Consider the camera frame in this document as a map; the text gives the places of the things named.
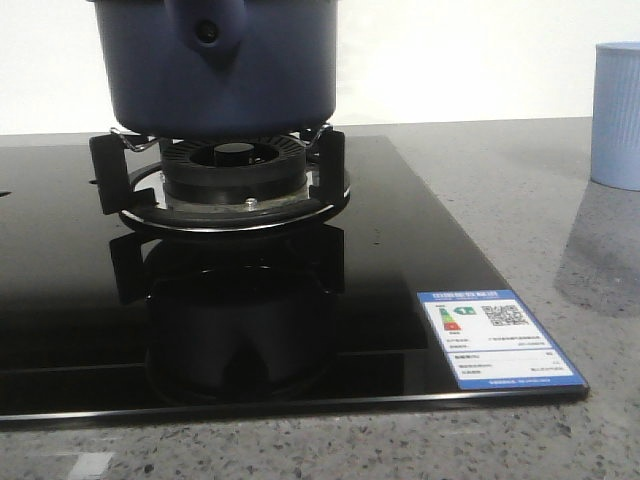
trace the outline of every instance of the white wall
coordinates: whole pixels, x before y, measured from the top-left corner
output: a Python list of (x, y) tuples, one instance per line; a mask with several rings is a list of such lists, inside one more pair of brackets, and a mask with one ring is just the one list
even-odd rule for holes
[[(336, 124), (586, 116), (594, 44), (640, 40), (637, 0), (339, 5)], [(90, 3), (0, 0), (0, 47), (0, 134), (116, 124)]]

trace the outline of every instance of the qr code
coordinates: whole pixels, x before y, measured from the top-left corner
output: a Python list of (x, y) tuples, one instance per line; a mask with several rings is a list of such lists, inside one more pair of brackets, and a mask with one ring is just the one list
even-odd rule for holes
[(483, 306), (482, 310), (495, 327), (507, 325), (526, 325), (529, 323), (524, 314), (515, 305)]

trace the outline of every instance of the black glass cooktop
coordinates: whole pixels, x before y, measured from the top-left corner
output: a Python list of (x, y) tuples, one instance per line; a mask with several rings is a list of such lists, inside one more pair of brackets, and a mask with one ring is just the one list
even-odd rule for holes
[(88, 147), (0, 149), (0, 422), (584, 397), (462, 390), (417, 293), (508, 285), (386, 138), (348, 139), (347, 166), (351, 201), (324, 225), (178, 241), (100, 213)]

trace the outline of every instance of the burner ring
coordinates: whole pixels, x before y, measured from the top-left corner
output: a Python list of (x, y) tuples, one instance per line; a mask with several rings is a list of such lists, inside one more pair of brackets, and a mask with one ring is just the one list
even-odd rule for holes
[(288, 136), (182, 141), (162, 152), (167, 193), (203, 204), (281, 197), (305, 183), (305, 148)]

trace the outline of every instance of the stove burner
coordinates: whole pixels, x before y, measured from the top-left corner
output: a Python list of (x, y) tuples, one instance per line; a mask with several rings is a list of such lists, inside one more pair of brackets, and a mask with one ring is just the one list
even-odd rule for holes
[(289, 136), (246, 143), (183, 141), (162, 152), (165, 190), (193, 203), (241, 204), (269, 200), (305, 184), (304, 145)]
[(102, 210), (153, 235), (221, 234), (326, 221), (349, 201), (344, 134), (321, 130), (247, 140), (160, 140), (161, 162), (129, 175), (124, 148), (148, 138), (93, 137)]

